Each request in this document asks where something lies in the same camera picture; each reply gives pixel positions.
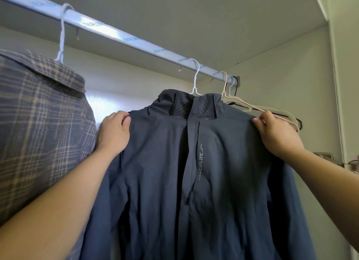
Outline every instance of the forearm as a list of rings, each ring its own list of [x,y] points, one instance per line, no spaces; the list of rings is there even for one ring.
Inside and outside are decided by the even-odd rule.
[[[306,150],[289,154],[285,160],[359,251],[359,176]]]
[[[111,157],[95,151],[0,228],[0,259],[64,259],[86,224]]]

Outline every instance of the finger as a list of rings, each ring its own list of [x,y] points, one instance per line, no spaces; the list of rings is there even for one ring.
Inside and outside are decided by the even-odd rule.
[[[125,116],[127,116],[127,115],[129,115],[128,112],[118,111],[118,112],[116,113],[116,115],[115,115],[115,118],[116,118],[120,123],[122,123],[123,118],[124,118]]]
[[[109,119],[112,119],[116,115],[115,112],[111,113],[109,116],[107,116]]]
[[[122,127],[124,130],[129,131],[130,130],[130,123],[131,123],[131,117],[126,117],[123,119]]]
[[[259,118],[253,118],[252,119],[254,125],[258,129],[259,133],[262,135],[265,132],[266,126],[265,124],[259,119]]]
[[[260,120],[264,120],[267,125],[271,125],[275,122],[275,117],[270,111],[266,111],[262,113],[262,115],[259,117]]]

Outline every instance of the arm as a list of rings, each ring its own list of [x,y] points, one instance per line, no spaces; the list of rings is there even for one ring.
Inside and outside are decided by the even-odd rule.
[[[359,176],[305,150],[294,129],[271,112],[253,122],[267,149],[299,174],[340,232],[359,251]]]
[[[107,116],[97,150],[0,228],[0,259],[65,259],[86,224],[102,178],[127,145],[130,117]]]

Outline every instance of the beige hanger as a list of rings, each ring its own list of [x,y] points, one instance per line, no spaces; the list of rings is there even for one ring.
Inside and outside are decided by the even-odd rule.
[[[226,98],[240,101],[240,102],[242,102],[243,104],[245,104],[245,105],[247,105],[247,106],[249,106],[249,107],[251,107],[251,108],[257,109],[257,110],[259,110],[259,111],[261,111],[261,112],[265,112],[265,110],[263,110],[263,109],[261,109],[261,108],[271,109],[271,108],[267,108],[267,107],[258,108],[258,107],[256,107],[256,106],[253,106],[253,105],[251,105],[251,104],[249,104],[249,103],[243,101],[243,100],[240,99],[239,97],[234,97],[234,96],[232,96],[232,95],[227,96],[227,94],[226,94],[226,92],[225,92],[225,88],[226,88],[226,85],[227,85],[228,75],[227,75],[227,73],[224,72],[224,71],[221,71],[221,73],[225,74],[225,82],[224,82],[224,86],[223,86],[222,97],[223,97],[223,94],[224,94],[224,96],[225,96]],[[287,122],[290,123],[292,126],[294,126],[294,128],[296,129],[296,131],[299,133],[298,122],[297,122],[297,123],[294,123],[294,122],[292,122],[292,121],[289,121],[288,119],[285,119],[285,118],[280,117],[280,116],[275,115],[275,114],[274,114],[274,117],[279,118],[279,119],[282,119],[282,120],[284,120],[284,121],[287,121]]]

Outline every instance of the white wire hanger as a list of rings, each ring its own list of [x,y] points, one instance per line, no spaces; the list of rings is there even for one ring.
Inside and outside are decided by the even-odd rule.
[[[196,64],[196,66],[198,65],[198,69],[196,71],[196,74],[195,74],[195,78],[194,78],[194,81],[193,81],[193,89],[192,89],[192,92],[190,94],[193,94],[195,91],[196,91],[196,94],[198,95],[201,95],[197,92],[197,87],[196,87],[196,80],[197,80],[197,74],[198,72],[200,71],[200,64],[198,61],[196,61],[194,58],[190,58],[191,60],[193,60]]]
[[[224,71],[221,71],[221,73],[225,74],[225,83],[224,83],[224,87],[223,87],[223,91],[222,91],[222,97],[223,97],[223,94],[224,94],[224,96],[225,96],[226,98],[234,99],[234,100],[237,100],[237,101],[239,101],[239,102],[242,102],[243,104],[245,104],[245,105],[247,105],[247,106],[249,107],[249,110],[248,110],[249,112],[252,110],[252,108],[254,108],[254,109],[258,110],[258,111],[261,111],[261,112],[265,112],[265,111],[272,111],[272,112],[273,112],[273,111],[275,111],[275,112],[285,113],[291,120],[295,119],[295,117],[294,117],[291,113],[289,113],[289,112],[287,112],[287,111],[285,111],[285,110],[277,110],[277,109],[275,109],[275,108],[269,108],[269,107],[256,107],[256,106],[253,106],[253,105],[251,105],[251,104],[249,104],[249,103],[243,101],[243,100],[240,99],[239,97],[231,96],[231,87],[233,86],[234,82],[233,82],[233,84],[231,85],[231,87],[229,87],[229,96],[227,96],[227,94],[226,94],[226,92],[225,92],[225,89],[226,89],[226,86],[227,86],[227,78],[228,78],[228,75],[227,75],[227,73],[224,72]],[[287,121],[287,122],[290,123],[290,125],[292,125],[292,126],[295,128],[295,130],[299,133],[298,121],[297,121],[296,119],[295,119],[295,121],[290,121],[290,120],[288,120],[288,119],[285,119],[285,118],[280,117],[280,116],[275,115],[275,114],[274,114],[274,117],[279,118],[279,119],[282,119],[282,120],[284,120],[284,121]]]
[[[62,8],[61,8],[61,34],[60,34],[60,50],[59,52],[57,53],[57,57],[56,57],[56,61],[60,62],[60,63],[64,63],[64,45],[65,45],[65,22],[64,22],[64,16],[65,16],[65,12],[68,10],[68,9],[72,9],[74,10],[74,8],[68,4],[68,3],[65,3],[62,5]]]

